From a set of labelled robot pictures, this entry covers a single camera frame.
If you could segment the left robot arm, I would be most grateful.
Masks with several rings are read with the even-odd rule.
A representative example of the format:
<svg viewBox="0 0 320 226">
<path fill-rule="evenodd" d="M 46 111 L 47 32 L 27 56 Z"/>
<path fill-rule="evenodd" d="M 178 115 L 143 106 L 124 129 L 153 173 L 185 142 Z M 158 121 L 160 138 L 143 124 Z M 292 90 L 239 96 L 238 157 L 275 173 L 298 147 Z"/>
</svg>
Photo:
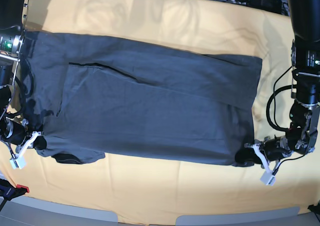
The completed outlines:
<svg viewBox="0 0 320 226">
<path fill-rule="evenodd" d="M 266 104 L 266 119 L 283 136 L 247 143 L 235 155 L 239 166 L 279 162 L 292 153 L 305 156 L 315 149 L 320 117 L 320 0 L 287 0 L 294 40 L 291 47 L 292 83 L 273 91 Z M 270 117 L 276 96 L 291 91 L 290 126 L 280 127 Z"/>
</svg>

